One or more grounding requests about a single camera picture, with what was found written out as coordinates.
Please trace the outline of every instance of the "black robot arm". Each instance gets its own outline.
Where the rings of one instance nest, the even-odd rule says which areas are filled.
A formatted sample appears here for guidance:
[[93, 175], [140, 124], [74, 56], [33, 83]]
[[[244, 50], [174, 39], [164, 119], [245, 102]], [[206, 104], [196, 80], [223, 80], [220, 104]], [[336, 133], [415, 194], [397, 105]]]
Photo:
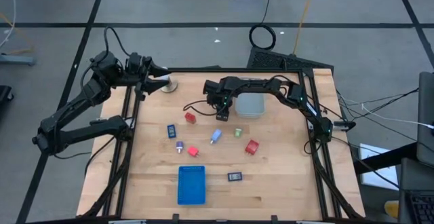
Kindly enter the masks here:
[[315, 138], [329, 142], [332, 138], [333, 123], [322, 117], [319, 111], [307, 99], [306, 90], [297, 83], [288, 80], [273, 79], [240, 79], [238, 77], [225, 77], [219, 83], [206, 80], [203, 93], [207, 94], [207, 103], [216, 108], [216, 119], [227, 121], [229, 107], [233, 97], [239, 94], [268, 93], [274, 95], [279, 102], [293, 109], [298, 109], [312, 124]]
[[109, 99], [111, 88], [135, 86], [136, 97], [144, 100], [144, 92], [151, 94], [168, 84], [165, 80], [149, 78], [149, 75], [159, 77], [170, 73], [167, 69], [156, 66], [151, 57], [132, 53], [125, 63], [125, 69], [111, 52], [101, 52], [90, 61], [90, 68], [94, 73], [80, 94], [41, 121], [37, 135], [32, 139], [41, 152], [54, 155], [64, 151], [69, 145], [105, 134], [127, 139], [131, 136], [130, 126], [118, 115], [91, 122], [88, 127], [68, 132], [61, 129], [90, 107]]

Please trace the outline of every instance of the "blue plastic tray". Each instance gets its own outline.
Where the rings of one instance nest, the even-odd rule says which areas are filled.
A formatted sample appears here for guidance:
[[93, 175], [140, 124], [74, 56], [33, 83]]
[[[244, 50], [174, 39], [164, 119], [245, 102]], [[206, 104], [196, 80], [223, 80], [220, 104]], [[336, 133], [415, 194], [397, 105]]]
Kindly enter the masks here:
[[178, 173], [178, 204], [205, 204], [205, 166], [180, 166]]

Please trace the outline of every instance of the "wooden table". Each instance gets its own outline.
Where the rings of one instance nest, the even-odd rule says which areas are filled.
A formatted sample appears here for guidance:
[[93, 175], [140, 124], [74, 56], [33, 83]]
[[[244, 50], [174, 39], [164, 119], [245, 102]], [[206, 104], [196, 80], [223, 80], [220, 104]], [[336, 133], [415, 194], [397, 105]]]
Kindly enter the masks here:
[[[319, 102], [340, 113], [330, 70], [314, 72]], [[171, 219], [172, 214], [178, 213], [181, 219], [270, 220], [272, 214], [279, 220], [321, 219], [312, 159], [303, 152], [303, 145], [308, 141], [306, 122], [298, 110], [266, 94], [266, 112], [260, 119], [238, 118], [232, 106], [228, 122], [194, 111], [190, 112], [196, 115], [197, 123], [186, 122], [182, 108], [189, 102], [205, 99], [202, 94], [205, 80], [219, 81], [228, 75], [269, 79], [276, 74], [174, 73], [172, 78], [179, 82], [174, 93], [157, 91], [141, 104], [122, 218]], [[298, 83], [296, 74], [282, 75]], [[101, 116], [119, 115], [124, 95], [125, 89], [113, 90]], [[195, 107], [214, 112], [206, 102]], [[331, 113], [324, 116], [337, 120]], [[167, 137], [169, 124], [175, 124], [177, 138]], [[217, 128], [223, 131], [223, 136], [211, 145], [211, 134]], [[235, 128], [243, 129], [241, 138], [234, 137]], [[344, 132], [334, 132], [334, 136], [347, 139]], [[109, 138], [97, 138], [93, 152]], [[244, 153], [250, 139], [260, 143], [255, 155]], [[176, 141], [184, 141], [185, 150], [181, 154], [175, 149]], [[189, 146], [196, 146], [200, 156], [191, 157], [186, 152]], [[106, 187], [113, 150], [114, 143], [90, 165], [77, 214], [84, 213]], [[336, 186], [354, 209], [364, 215], [348, 145], [333, 140], [329, 142], [329, 152]], [[207, 200], [203, 206], [177, 205], [178, 168], [186, 165], [206, 167]], [[242, 172], [243, 180], [228, 182], [228, 172]], [[111, 213], [115, 211], [117, 194], [116, 189]], [[332, 216], [328, 191], [326, 197]]]

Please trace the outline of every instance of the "gray floor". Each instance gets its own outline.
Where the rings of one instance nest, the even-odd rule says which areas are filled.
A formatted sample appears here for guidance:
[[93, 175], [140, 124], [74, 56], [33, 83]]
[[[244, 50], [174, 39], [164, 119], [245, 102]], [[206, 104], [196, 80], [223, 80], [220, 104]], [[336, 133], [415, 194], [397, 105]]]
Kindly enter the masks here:
[[[306, 0], [271, 0], [267, 22], [298, 22]], [[18, 22], [86, 22], [94, 0], [17, 0]], [[267, 0], [102, 0], [96, 22], [257, 22]], [[433, 0], [410, 0], [420, 22], [434, 22]], [[12, 18], [11, 0], [0, 0], [0, 11]], [[312, 0], [307, 22], [411, 23], [401, 0]], [[5, 36], [0, 29], [0, 39]], [[0, 219], [16, 220], [39, 152], [32, 145], [39, 122], [56, 110], [64, 83], [77, 51], [83, 29], [22, 29], [34, 42], [37, 64], [0, 66], [0, 84], [12, 86], [16, 99], [0, 123]], [[249, 28], [118, 29], [125, 48], [152, 56], [168, 67], [245, 67], [250, 53]], [[276, 52], [290, 53], [296, 29], [276, 28]], [[425, 29], [429, 41], [434, 30]], [[259, 44], [270, 37], [254, 33]], [[123, 60], [115, 38], [111, 50]], [[25, 47], [15, 35], [2, 52]], [[88, 59], [104, 48], [102, 29], [93, 29], [77, 74]], [[357, 101], [412, 90], [421, 71], [433, 71], [414, 29], [303, 29], [297, 55], [335, 66], [337, 88]], [[76, 77], [71, 96], [79, 91]], [[87, 111], [71, 128], [84, 126], [98, 117], [100, 107]], [[413, 94], [381, 115], [417, 120], [417, 95]], [[416, 137], [416, 127], [380, 121]], [[352, 143], [367, 143], [393, 149], [410, 141], [359, 119], [349, 133]], [[92, 142], [70, 147], [63, 155], [89, 151]], [[71, 160], [50, 158], [29, 221], [75, 216], [88, 156]], [[361, 187], [367, 212], [376, 215], [385, 200], [396, 193]]]

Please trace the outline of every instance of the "red object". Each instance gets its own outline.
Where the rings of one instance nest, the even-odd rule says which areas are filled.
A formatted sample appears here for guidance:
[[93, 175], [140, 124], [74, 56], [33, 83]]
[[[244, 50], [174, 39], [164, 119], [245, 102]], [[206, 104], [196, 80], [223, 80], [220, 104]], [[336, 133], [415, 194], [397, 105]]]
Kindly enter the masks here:
[[192, 124], [196, 123], [196, 117], [189, 112], [185, 114], [185, 119], [187, 120], [187, 122], [190, 122]]
[[256, 153], [256, 150], [258, 150], [258, 147], [259, 143], [250, 140], [249, 144], [247, 144], [247, 147], [245, 148], [245, 151], [251, 155], [254, 155]]
[[190, 147], [189, 147], [189, 150], [188, 150], [188, 153], [189, 153], [191, 156], [196, 157], [196, 156], [199, 155], [199, 150], [196, 149], [196, 148], [193, 147], [193, 146], [190, 146]]

